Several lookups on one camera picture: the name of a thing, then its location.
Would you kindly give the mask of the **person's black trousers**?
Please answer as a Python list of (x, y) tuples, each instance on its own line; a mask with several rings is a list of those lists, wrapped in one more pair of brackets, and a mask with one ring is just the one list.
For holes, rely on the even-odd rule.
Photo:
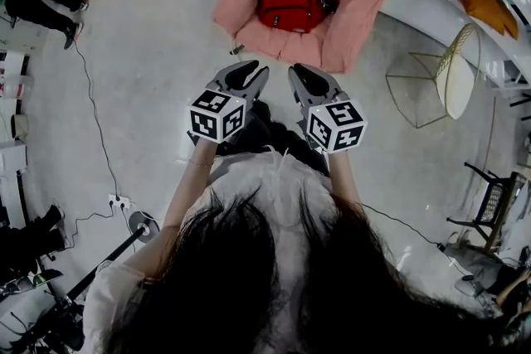
[(329, 177), (324, 157), (310, 148), (305, 139), (271, 118), (269, 105), (256, 100), (246, 113), (244, 128), (230, 141), (217, 147), (217, 156), (225, 157), (241, 153), (263, 153), (271, 146), (278, 153), (294, 158)]

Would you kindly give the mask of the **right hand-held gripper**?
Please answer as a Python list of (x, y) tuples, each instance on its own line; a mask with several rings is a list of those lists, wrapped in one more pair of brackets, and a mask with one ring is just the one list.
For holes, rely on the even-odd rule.
[(332, 154), (361, 143), (368, 125), (363, 110), (331, 74), (295, 63), (288, 69), (288, 80), (302, 113), (297, 124), (312, 149)]

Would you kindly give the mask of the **person's left forearm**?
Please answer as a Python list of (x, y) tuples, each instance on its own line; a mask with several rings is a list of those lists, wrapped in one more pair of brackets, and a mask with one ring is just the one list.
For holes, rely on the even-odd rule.
[(160, 232), (124, 264), (149, 279), (159, 279), (173, 255), (175, 243), (188, 210), (207, 188), (217, 143), (200, 139), (174, 192)]

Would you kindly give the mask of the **white curved bench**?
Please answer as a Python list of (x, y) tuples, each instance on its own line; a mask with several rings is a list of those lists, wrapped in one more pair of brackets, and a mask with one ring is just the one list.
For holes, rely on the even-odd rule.
[(479, 33), (462, 47), (470, 63), (502, 90), (531, 90), (531, 43), (525, 30), (519, 38), (500, 35), (486, 23), (467, 15), (459, 0), (386, 0), (381, 12), (448, 46), (457, 32), (471, 23)]

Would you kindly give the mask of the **black light stand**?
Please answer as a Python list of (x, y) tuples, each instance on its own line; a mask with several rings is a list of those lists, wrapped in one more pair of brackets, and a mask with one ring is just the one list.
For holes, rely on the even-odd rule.
[(103, 261), (96, 265), (78, 284), (76, 284), (64, 297), (67, 303), (73, 303), (82, 295), (90, 286), (95, 278), (98, 267), (105, 261), (114, 261), (118, 259), (129, 247), (135, 242), (147, 244), (158, 233), (158, 222), (148, 213), (143, 211), (133, 212), (128, 219), (128, 228), (130, 235), (115, 250), (107, 255)]

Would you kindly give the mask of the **person's right forearm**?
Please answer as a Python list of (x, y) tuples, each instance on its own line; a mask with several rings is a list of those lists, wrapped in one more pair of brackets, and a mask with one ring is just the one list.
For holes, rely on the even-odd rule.
[(362, 205), (347, 151), (329, 155), (329, 175), (335, 196), (350, 204)]

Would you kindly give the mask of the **person's white shirt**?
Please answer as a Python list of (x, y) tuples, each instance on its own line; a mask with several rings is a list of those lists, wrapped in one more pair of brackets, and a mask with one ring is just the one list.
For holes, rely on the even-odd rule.
[(105, 261), (85, 299), (83, 354), (271, 354), (298, 346), (309, 228), (350, 204), (272, 147), (214, 160), (159, 279)]

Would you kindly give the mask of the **black frame chair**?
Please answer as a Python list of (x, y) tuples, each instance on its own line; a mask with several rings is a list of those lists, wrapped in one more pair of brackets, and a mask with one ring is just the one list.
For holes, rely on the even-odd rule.
[(467, 162), (470, 168), (487, 183), (483, 200), (476, 216), (470, 221), (457, 221), (446, 218), (447, 222), (476, 230), (485, 241), (481, 249), (488, 253), (497, 252), (501, 246), (502, 227), (509, 219), (509, 211), (520, 195), (525, 196), (524, 211), (531, 201), (531, 181), (519, 172), (511, 172), (509, 177), (498, 177), (490, 171), (483, 172)]

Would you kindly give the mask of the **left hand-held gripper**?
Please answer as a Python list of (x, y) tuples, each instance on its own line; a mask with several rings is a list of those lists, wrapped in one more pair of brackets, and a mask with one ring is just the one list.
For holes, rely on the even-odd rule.
[[(258, 65), (249, 60), (226, 66), (212, 80), (219, 90), (205, 88), (188, 104), (188, 135), (194, 143), (228, 143), (244, 129), (251, 100), (259, 99), (270, 75), (269, 67), (262, 67), (244, 87)], [(242, 95), (223, 92), (231, 90), (242, 90)]]

